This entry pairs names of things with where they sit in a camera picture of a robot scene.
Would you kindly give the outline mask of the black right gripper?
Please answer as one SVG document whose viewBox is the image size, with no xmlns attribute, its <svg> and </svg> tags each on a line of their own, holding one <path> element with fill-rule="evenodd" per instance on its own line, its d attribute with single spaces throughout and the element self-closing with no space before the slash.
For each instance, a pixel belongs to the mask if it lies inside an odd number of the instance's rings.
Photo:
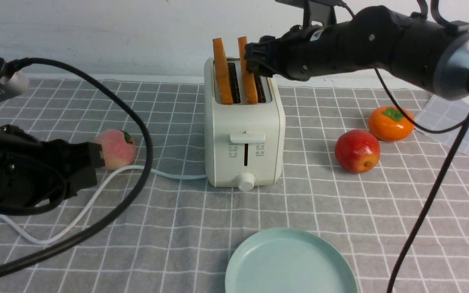
<svg viewBox="0 0 469 293">
<path fill-rule="evenodd" d="M 343 22 L 315 26 L 307 32 L 289 31 L 278 40 L 262 36 L 258 42 L 245 45 L 246 69 L 263 77 L 277 74 L 295 81 L 356 72 L 359 65 L 353 46 L 360 35 L 361 24 Z"/>
</svg>

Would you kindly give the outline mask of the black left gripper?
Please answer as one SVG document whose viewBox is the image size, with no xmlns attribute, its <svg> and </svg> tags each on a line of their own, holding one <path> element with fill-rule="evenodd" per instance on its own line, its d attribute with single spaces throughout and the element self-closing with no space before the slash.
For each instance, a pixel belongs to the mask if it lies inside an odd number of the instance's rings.
<svg viewBox="0 0 469 293">
<path fill-rule="evenodd" d="M 52 210 L 98 184 L 101 145 L 39 141 L 18 127 L 0 139 L 0 210 Z"/>
</svg>

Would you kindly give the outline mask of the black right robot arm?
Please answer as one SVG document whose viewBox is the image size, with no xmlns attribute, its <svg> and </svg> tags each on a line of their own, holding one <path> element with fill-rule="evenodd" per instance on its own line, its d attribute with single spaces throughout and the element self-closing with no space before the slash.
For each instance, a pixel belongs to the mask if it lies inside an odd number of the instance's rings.
<svg viewBox="0 0 469 293">
<path fill-rule="evenodd" d="M 348 22 L 307 9 L 303 26 L 283 36 L 263 36 L 245 46 L 248 71 L 292 81 L 383 69 L 411 85 L 454 101 L 469 96 L 469 31 L 389 8 L 369 6 Z M 309 19 L 319 22 L 308 25 Z"/>
</svg>

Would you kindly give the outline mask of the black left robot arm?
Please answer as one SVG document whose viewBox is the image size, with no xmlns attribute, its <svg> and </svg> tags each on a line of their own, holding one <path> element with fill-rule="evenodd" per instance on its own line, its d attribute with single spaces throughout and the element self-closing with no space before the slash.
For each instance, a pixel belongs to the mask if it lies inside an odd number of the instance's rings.
<svg viewBox="0 0 469 293">
<path fill-rule="evenodd" d="M 105 165 L 97 143 L 39 141 L 13 125 L 0 127 L 0 214 L 37 215 L 96 186 Z"/>
</svg>

